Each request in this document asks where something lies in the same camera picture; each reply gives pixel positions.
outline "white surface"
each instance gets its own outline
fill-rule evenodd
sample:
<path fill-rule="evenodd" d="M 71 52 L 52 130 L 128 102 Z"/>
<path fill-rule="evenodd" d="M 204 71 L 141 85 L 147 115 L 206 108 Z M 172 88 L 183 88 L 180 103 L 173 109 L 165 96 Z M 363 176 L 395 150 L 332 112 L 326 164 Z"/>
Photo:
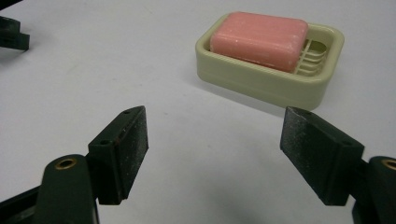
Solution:
<path fill-rule="evenodd" d="M 46 164 L 88 152 L 122 110 L 145 105 L 149 150 L 130 198 L 101 223 L 352 223 L 279 149 L 284 109 L 196 76 L 194 44 L 236 11 L 333 26 L 346 43 L 315 113 L 396 157 L 396 4 L 388 1 L 32 1 L 0 12 L 31 49 L 0 49 L 0 201 Z"/>

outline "soap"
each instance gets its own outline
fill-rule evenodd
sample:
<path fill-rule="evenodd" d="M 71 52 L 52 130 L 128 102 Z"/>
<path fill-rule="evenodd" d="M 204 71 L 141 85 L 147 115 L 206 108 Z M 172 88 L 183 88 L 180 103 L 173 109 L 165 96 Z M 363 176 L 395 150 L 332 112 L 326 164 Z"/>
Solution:
<path fill-rule="evenodd" d="M 210 51 L 292 72 L 304 46 L 305 21 L 246 12 L 228 15 L 210 38 Z"/>

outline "soap dish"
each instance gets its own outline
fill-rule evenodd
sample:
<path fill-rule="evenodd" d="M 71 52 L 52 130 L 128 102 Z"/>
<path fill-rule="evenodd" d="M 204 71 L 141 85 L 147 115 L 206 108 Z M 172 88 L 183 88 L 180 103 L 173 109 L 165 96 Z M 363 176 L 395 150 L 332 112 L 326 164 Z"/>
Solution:
<path fill-rule="evenodd" d="M 292 73 L 287 73 L 211 52 L 210 37 L 227 16 L 222 16 L 195 45 L 200 79 L 282 107 L 311 110 L 320 104 L 344 45 L 340 31 L 308 23 L 299 62 Z"/>

